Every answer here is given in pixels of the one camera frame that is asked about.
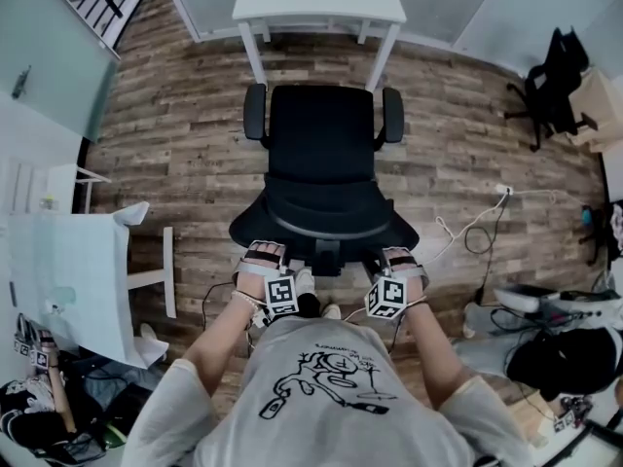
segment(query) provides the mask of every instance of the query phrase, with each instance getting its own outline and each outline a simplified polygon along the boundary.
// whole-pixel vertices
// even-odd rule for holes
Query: chair armrest
[[[266,118],[266,85],[257,83],[246,90],[244,97],[244,135],[249,140],[259,140],[268,148],[268,137],[264,131]]]
[[[375,151],[381,149],[386,142],[395,144],[402,140],[405,131],[405,110],[398,90],[383,89],[383,122],[384,126],[375,140]]]

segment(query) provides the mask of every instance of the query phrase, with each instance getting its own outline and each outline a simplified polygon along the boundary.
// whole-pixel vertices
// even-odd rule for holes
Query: shoe
[[[342,320],[342,311],[336,304],[329,303],[324,307],[322,313],[320,313],[320,316],[329,320]]]
[[[312,275],[312,269],[303,268],[296,272],[294,289],[296,290],[297,297],[303,294],[315,295],[315,279]]]
[[[463,323],[463,337],[466,339],[471,339],[476,335],[476,331],[470,329],[466,323]]]
[[[148,340],[151,339],[154,341],[158,340],[158,336],[156,336],[156,331],[154,331],[154,328],[148,323],[141,323],[139,331],[140,331],[140,337],[143,339],[148,339]],[[163,356],[160,357],[158,361],[159,362],[166,361],[166,352]]]

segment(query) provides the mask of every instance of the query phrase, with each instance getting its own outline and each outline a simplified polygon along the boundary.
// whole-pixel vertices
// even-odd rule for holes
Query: electrical outlet
[[[514,192],[512,187],[509,187],[508,185],[504,185],[501,183],[498,183],[497,185],[495,185],[495,191],[498,194],[508,194],[510,196],[512,196]]]

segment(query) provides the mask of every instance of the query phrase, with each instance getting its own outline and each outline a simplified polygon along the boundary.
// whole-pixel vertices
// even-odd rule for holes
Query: person's left hand
[[[58,347],[52,337],[52,333],[46,330],[39,331],[39,341],[41,350],[48,355],[48,366],[56,367],[58,365]]]
[[[277,256],[282,256],[285,252],[283,246],[277,246],[276,244],[251,244],[249,250],[258,250],[267,253],[277,254]],[[277,263],[273,263],[271,261],[266,260],[256,260],[256,259],[245,259],[246,263],[253,263],[255,265],[260,265],[262,267],[268,268],[278,268]],[[248,273],[246,271],[241,271],[238,273],[238,280],[236,282],[236,288],[255,298],[256,300],[264,301],[266,298],[266,292],[264,289],[264,277],[262,275],[257,275],[255,273]]]

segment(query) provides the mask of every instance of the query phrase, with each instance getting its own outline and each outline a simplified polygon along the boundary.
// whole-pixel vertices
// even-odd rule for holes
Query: desk leg
[[[379,78],[381,78],[381,73],[383,73],[383,68],[385,67],[385,63],[387,62],[387,58],[389,57],[389,53],[391,52],[391,48],[396,41],[399,31],[400,24],[396,23],[392,24],[387,30],[387,34],[383,38],[381,47],[377,52],[377,58],[374,59],[374,65],[368,77],[368,83],[366,84],[367,91],[374,91],[377,87],[377,83],[379,82]]]
[[[165,267],[166,316],[177,318],[175,310],[175,281],[173,280],[173,227],[163,230],[163,265]]]
[[[370,29],[370,20],[364,19],[361,21],[361,30],[359,31],[359,38],[357,38],[357,43],[359,45],[363,45],[366,42],[366,36],[368,34],[368,30]]]
[[[267,86],[268,81],[266,80],[264,67],[262,67],[262,59],[260,58],[260,53],[257,50],[255,37],[253,36],[253,33],[251,33],[249,23],[246,20],[239,23],[238,29],[240,30],[240,35],[242,36],[242,42],[244,43],[246,54],[249,57],[249,62],[251,63],[251,69],[253,69],[255,81],[257,83],[263,83]]]
[[[271,42],[271,31],[269,30],[269,24],[265,19],[262,19],[262,37],[264,38],[264,43]]]

